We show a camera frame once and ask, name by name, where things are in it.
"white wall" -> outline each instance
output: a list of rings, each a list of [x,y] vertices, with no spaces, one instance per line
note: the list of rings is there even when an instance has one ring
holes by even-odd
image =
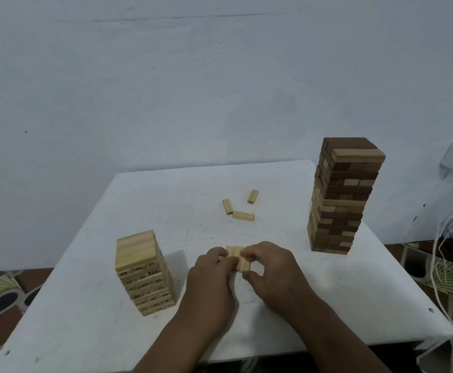
[[[453,141],[453,0],[0,0],[0,269],[51,267],[117,172],[325,136],[385,151],[364,219],[399,241]]]

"wooden block tower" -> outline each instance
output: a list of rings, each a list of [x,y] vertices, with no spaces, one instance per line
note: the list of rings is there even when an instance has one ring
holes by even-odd
[[[176,304],[171,275],[153,230],[117,240],[115,269],[143,315]]]
[[[349,252],[384,160],[364,137],[323,139],[308,222],[311,250]]]

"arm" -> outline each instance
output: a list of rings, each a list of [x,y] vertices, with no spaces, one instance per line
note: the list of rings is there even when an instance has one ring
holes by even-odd
[[[198,257],[175,316],[132,373],[190,373],[195,368],[235,309],[228,277],[238,258],[227,255],[215,247]]]
[[[284,318],[303,340],[322,373],[390,373],[390,370],[311,289],[289,250],[270,242],[246,247],[248,261],[264,265],[263,276],[243,277],[267,307]]]

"dark brown block tower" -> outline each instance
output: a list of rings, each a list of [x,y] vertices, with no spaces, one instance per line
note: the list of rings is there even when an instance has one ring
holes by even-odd
[[[385,154],[364,137],[326,137],[308,222],[311,250],[347,254]]]

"white table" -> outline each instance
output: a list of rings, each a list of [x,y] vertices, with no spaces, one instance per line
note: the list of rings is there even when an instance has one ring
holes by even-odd
[[[365,343],[453,337],[453,326],[363,223],[349,255],[310,250],[314,173],[311,161],[294,161],[118,174],[0,352],[0,373],[131,370],[177,308],[142,317],[114,272],[116,239],[148,229],[181,296],[198,255],[268,240],[294,253],[316,292]],[[250,205],[253,188],[259,196]],[[226,216],[225,198],[255,221]],[[252,269],[262,272],[258,263]],[[232,281],[238,313],[204,360],[304,350],[240,275]]]

